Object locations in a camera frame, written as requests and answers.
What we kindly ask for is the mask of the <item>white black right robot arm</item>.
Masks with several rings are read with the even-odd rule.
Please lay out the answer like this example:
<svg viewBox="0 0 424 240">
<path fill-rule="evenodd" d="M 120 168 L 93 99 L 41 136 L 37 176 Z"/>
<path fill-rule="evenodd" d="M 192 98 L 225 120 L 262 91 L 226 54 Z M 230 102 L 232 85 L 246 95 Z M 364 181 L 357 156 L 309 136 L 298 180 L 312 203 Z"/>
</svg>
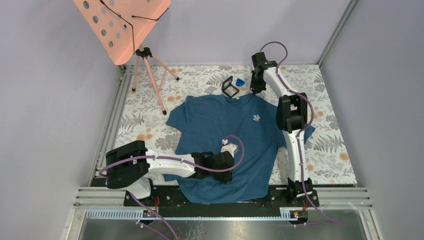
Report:
<svg viewBox="0 0 424 240">
<path fill-rule="evenodd" d="M 305 93 L 299 93 L 281 76 L 276 61 L 266 59 L 264 52 L 251 56 L 253 71 L 250 90 L 258 94 L 270 88 L 278 97 L 276 124 L 282 131 L 289 160 L 287 201 L 301 205 L 312 193 L 313 184 L 307 174 L 305 160 L 305 131 L 308 123 L 308 101 Z"/>
</svg>

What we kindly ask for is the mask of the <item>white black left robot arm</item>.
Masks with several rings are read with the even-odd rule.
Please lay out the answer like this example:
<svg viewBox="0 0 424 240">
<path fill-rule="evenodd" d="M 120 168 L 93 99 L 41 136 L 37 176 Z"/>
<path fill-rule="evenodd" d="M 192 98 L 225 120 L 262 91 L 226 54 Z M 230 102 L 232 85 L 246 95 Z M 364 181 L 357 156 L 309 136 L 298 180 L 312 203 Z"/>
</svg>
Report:
<svg viewBox="0 0 424 240">
<path fill-rule="evenodd" d="M 143 140 L 136 140 L 107 152 L 106 166 L 98 174 L 106 178 L 107 188 L 126 190 L 142 205 L 148 206 L 154 202 L 155 192 L 147 174 L 197 180 L 213 178 L 226 184 L 232 180 L 237 151 L 236 144 L 224 139 L 219 153 L 172 155 L 149 150 Z"/>
</svg>

